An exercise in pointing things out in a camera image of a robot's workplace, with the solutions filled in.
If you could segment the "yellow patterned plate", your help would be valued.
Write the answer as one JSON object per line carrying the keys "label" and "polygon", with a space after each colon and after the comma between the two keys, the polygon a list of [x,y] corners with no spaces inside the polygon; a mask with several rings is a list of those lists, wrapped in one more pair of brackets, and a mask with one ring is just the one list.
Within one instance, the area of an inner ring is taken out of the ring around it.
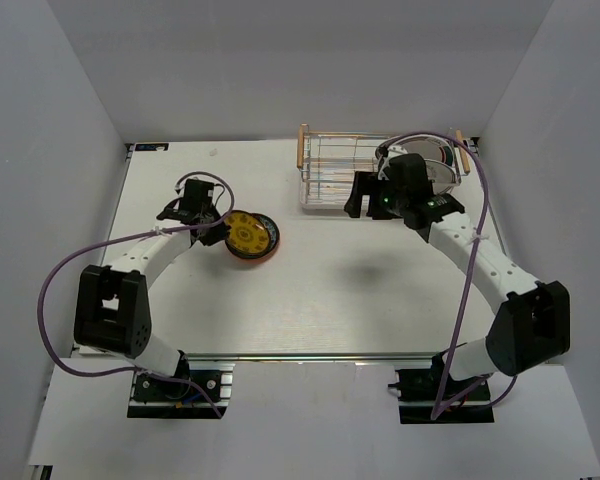
{"label": "yellow patterned plate", "polygon": [[233,210],[225,223],[231,226],[229,237],[225,240],[239,251],[257,254],[266,250],[270,238],[263,224],[253,214]]}

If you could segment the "blue patterned plate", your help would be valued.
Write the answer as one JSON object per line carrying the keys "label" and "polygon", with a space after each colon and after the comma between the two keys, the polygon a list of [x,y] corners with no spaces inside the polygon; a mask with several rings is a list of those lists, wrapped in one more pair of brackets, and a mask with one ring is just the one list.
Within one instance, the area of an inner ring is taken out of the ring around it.
{"label": "blue patterned plate", "polygon": [[279,244],[280,244],[280,239],[281,239],[281,234],[280,234],[280,230],[278,225],[274,222],[274,220],[262,213],[253,213],[254,217],[256,219],[258,219],[263,226],[265,227],[265,229],[267,230],[268,234],[269,234],[269,244],[265,250],[265,252],[259,257],[259,260],[267,260],[269,257],[271,257],[277,250]]}

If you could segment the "orange plate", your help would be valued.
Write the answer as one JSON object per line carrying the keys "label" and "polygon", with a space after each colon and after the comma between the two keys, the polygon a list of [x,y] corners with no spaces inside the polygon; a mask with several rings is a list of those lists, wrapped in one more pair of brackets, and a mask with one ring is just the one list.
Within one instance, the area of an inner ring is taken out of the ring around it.
{"label": "orange plate", "polygon": [[228,241],[225,242],[225,245],[226,245],[228,251],[230,252],[230,254],[233,255],[234,257],[236,257],[237,259],[242,260],[242,261],[257,263],[257,262],[266,262],[271,257],[273,257],[278,250],[278,247],[280,245],[280,240],[279,239],[272,240],[270,242],[270,244],[268,245],[268,248],[265,251],[263,251],[261,253],[257,253],[257,254],[247,254],[247,253],[241,252],[236,247],[234,247],[231,243],[229,243]]}

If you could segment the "white plate red lettering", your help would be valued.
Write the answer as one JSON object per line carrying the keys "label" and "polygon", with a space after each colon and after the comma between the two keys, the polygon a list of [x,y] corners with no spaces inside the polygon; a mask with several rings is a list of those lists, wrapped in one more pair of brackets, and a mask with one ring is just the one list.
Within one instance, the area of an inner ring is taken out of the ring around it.
{"label": "white plate red lettering", "polygon": [[460,184],[459,177],[451,166],[432,159],[426,159],[425,166],[436,195],[450,193]]}

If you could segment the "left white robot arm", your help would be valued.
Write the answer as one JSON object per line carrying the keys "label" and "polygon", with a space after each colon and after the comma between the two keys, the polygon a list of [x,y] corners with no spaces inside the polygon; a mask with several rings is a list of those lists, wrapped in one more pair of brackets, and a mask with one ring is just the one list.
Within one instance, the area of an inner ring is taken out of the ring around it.
{"label": "left white robot arm", "polygon": [[179,399],[191,387],[184,353],[153,332],[149,290],[180,255],[199,242],[214,245],[228,237],[214,203],[220,185],[196,178],[178,188],[178,197],[157,215],[154,234],[105,266],[86,267],[79,280],[74,340],[81,346],[126,358],[157,374],[157,387]]}

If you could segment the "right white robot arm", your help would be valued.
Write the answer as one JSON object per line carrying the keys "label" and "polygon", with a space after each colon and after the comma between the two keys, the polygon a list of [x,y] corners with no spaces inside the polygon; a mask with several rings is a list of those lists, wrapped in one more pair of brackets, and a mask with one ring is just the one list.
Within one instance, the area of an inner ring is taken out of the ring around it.
{"label": "right white robot arm", "polygon": [[455,197],[435,193],[420,155],[390,158],[377,173],[355,172],[344,210],[351,218],[402,219],[465,274],[494,313],[484,338],[441,354],[442,367],[431,374],[439,396],[455,398],[469,379],[493,373],[513,377],[569,350],[566,287],[541,282],[479,235]]}

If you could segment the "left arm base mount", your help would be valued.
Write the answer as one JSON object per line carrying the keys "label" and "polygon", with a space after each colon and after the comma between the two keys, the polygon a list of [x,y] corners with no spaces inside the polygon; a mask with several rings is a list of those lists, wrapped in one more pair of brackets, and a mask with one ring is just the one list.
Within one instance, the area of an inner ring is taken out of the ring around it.
{"label": "left arm base mount", "polygon": [[222,362],[189,362],[188,384],[165,382],[146,373],[133,377],[127,406],[130,419],[220,420],[228,408],[233,365]]}

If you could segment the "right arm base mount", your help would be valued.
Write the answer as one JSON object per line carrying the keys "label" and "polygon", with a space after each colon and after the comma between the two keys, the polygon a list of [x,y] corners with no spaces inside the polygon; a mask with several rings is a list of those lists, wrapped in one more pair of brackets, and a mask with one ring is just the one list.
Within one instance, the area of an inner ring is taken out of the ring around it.
{"label": "right arm base mount", "polygon": [[432,358],[425,368],[402,368],[395,371],[396,380],[388,390],[398,398],[402,425],[426,424],[490,424],[494,422],[490,406],[491,393],[486,379],[471,392],[466,392],[448,406],[436,420],[431,419],[439,381],[443,373],[442,355]]}

